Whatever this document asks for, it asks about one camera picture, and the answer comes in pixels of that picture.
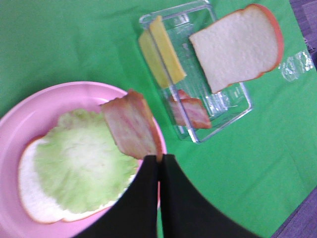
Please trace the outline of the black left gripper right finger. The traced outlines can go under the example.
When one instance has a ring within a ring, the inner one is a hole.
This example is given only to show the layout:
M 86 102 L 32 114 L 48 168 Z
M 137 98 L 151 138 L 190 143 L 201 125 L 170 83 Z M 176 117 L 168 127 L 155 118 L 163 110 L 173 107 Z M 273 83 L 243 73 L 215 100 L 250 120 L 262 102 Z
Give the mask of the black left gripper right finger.
M 172 154 L 159 164 L 160 210 L 165 238 L 255 238 L 257 235 L 209 203 Z

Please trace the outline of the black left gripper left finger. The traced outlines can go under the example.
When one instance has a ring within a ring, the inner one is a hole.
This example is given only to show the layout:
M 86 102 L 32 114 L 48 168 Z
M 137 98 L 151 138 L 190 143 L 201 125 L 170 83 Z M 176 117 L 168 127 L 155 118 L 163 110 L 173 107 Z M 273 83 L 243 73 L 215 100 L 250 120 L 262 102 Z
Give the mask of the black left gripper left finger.
M 146 156 L 134 180 L 119 200 L 77 238 L 156 238 L 158 165 Z

